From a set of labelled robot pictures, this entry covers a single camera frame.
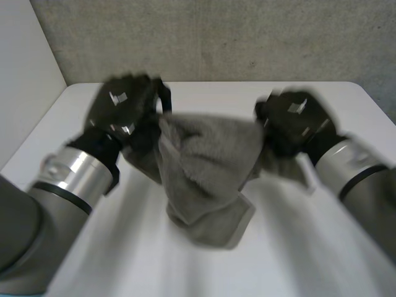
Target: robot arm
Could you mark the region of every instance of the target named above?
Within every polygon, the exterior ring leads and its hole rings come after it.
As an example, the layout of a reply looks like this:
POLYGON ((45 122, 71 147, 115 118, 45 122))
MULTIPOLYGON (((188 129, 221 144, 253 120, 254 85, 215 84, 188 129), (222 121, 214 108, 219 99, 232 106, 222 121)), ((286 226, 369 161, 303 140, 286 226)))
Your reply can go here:
POLYGON ((120 151, 151 148, 155 139, 139 133, 156 125, 158 97, 163 111, 171 110, 170 96, 160 79, 111 79, 97 94, 84 132, 43 162, 27 193, 0 178, 0 294, 46 290, 100 197, 117 185, 120 151))
POLYGON ((334 121, 308 92, 272 94, 256 103, 279 156, 307 153, 319 179, 396 263, 396 174, 354 137, 337 133, 334 121))

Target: gray wall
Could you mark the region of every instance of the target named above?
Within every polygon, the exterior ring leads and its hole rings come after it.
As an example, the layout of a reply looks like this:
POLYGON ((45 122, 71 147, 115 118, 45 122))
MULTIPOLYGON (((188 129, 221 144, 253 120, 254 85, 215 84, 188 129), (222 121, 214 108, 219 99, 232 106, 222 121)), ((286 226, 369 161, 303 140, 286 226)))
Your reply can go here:
POLYGON ((347 80, 396 121, 396 0, 32 0, 68 84, 347 80))

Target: table surface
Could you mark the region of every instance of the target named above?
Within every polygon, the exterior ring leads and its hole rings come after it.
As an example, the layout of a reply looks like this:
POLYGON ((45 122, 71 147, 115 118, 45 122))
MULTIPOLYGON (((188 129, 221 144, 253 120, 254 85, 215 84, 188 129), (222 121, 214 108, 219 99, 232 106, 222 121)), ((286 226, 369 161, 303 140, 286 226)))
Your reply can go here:
MULTIPOLYGON (((173 82, 174 112, 252 119, 273 89, 310 88, 343 132, 396 163, 396 127, 349 82, 173 82)), ((68 87, 1 171, 26 189, 43 157, 82 128, 100 84, 68 87)), ((193 245, 166 216, 163 188, 121 157, 120 184, 101 199, 46 296, 395 296, 396 270, 300 156, 311 190, 263 175, 244 188, 256 206, 233 250, 193 245)))

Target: towel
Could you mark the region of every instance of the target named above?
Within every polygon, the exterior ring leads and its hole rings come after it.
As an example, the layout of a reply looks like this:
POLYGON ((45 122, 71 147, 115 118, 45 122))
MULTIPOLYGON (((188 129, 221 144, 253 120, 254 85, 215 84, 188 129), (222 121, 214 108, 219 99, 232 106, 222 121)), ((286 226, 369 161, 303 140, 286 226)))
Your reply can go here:
POLYGON ((162 183, 169 218, 195 243, 228 249, 239 243, 254 214, 241 190, 262 169, 306 184, 294 158, 279 159, 265 145, 260 122, 168 113, 158 127, 159 138, 145 130, 135 139, 151 137, 151 149, 131 145, 123 155, 162 183))

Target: white wall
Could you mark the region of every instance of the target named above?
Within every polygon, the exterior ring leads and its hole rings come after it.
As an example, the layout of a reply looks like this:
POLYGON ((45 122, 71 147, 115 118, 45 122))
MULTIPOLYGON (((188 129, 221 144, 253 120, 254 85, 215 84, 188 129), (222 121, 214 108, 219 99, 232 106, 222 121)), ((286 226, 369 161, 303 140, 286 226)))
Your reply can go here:
POLYGON ((65 88, 30 2, 0 0, 0 169, 65 88))

